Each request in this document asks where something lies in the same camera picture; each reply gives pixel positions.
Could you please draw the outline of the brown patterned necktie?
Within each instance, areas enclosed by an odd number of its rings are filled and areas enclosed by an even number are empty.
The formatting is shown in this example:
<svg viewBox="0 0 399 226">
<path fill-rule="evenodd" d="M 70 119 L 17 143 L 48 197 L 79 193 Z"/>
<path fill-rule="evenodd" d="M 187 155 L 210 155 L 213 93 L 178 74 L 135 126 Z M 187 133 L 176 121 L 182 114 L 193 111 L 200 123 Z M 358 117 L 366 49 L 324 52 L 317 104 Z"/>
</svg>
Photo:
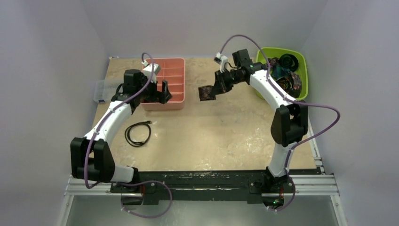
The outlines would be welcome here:
<svg viewBox="0 0 399 226">
<path fill-rule="evenodd" d="M 211 86 L 211 85 L 198 87 L 199 100 L 200 101 L 216 100 L 215 95 L 211 94 L 212 89 L 213 89 L 213 86 Z"/>
</svg>

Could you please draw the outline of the pink compartment tray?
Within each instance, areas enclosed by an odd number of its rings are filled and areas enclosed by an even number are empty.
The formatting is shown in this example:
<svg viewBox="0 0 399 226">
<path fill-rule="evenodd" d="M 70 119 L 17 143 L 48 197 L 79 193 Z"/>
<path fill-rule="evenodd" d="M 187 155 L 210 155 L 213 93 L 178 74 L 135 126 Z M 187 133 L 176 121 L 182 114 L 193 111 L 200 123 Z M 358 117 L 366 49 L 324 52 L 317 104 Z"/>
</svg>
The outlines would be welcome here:
<svg viewBox="0 0 399 226">
<path fill-rule="evenodd" d="M 141 106 L 146 111 L 181 110 L 185 99 L 185 60 L 183 58 L 155 58 L 154 62 L 160 66 L 156 78 L 157 90 L 161 91 L 162 81 L 168 82 L 168 90 L 172 98 L 165 104 L 143 102 Z"/>
</svg>

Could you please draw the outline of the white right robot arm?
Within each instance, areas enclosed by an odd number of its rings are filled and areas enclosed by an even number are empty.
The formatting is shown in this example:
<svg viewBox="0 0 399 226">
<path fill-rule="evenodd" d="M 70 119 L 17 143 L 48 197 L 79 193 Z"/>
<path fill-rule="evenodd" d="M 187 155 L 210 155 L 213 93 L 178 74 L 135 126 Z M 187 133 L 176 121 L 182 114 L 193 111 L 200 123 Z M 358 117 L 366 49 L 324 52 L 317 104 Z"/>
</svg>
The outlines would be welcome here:
<svg viewBox="0 0 399 226">
<path fill-rule="evenodd" d="M 246 82 L 266 100 L 274 116 L 271 136 L 275 142 L 273 155 L 265 170 L 264 185 L 271 192 L 277 191 L 288 180 L 290 155 L 308 131 L 308 108 L 295 103 L 270 75 L 268 63 L 254 63 L 246 49 L 233 53 L 235 68 L 227 70 L 229 60 L 218 52 L 214 61 L 220 69 L 215 72 L 215 83 L 210 97 L 227 93 L 235 84 Z"/>
</svg>

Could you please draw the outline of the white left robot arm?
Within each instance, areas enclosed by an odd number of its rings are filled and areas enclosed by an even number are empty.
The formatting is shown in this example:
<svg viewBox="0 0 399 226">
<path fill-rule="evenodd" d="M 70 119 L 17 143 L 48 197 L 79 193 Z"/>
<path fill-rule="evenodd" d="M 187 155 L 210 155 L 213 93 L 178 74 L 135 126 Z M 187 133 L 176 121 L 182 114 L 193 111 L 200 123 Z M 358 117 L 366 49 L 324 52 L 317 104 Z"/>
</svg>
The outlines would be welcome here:
<svg viewBox="0 0 399 226">
<path fill-rule="evenodd" d="M 75 137 L 70 144 L 72 176 L 89 181 L 122 182 L 128 192 L 140 188 L 140 179 L 134 176 L 134 167 L 117 165 L 110 150 L 111 143 L 123 123 L 143 101 L 167 103 L 172 95 L 166 80 L 158 90 L 159 65 L 148 65 L 142 70 L 124 72 L 123 83 L 111 98 L 106 113 L 83 137 Z"/>
</svg>

